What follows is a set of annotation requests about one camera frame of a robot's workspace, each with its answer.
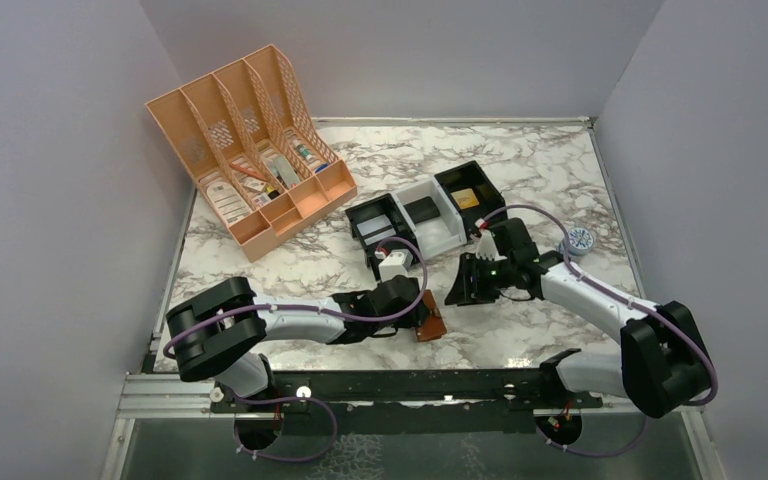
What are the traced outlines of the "brown leather card holder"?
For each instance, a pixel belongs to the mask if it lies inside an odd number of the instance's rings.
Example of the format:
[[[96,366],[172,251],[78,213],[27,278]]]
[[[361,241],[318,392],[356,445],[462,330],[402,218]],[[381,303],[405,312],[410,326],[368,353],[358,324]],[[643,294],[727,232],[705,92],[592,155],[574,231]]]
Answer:
[[[423,302],[429,310],[429,316],[421,326],[414,328],[416,340],[420,343],[438,340],[447,333],[442,314],[431,290],[424,292]]]

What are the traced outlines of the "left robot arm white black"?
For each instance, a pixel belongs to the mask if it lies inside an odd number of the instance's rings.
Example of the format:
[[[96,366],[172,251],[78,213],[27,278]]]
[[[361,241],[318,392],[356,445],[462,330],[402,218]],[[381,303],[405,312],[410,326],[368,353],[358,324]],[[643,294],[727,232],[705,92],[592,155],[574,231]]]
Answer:
[[[214,379],[250,410],[273,401],[268,360],[254,353],[268,341],[307,340],[323,345],[359,343],[386,328],[419,327],[429,318],[420,282],[397,275],[372,290],[335,293],[319,300],[280,299],[232,277],[173,307],[163,348],[184,382]]]

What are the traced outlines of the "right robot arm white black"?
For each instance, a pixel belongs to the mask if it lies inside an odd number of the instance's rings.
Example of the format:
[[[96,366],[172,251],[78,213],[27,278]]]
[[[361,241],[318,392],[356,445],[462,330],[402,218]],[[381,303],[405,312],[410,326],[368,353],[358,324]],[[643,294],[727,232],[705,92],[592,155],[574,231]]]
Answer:
[[[516,288],[578,315],[614,340],[614,354],[567,350],[544,361],[539,398],[560,407],[578,392],[629,399],[661,418],[716,390],[713,364],[690,310],[658,305],[586,275],[562,254],[541,253],[519,218],[480,223],[478,248],[459,258],[447,306],[490,304]]]

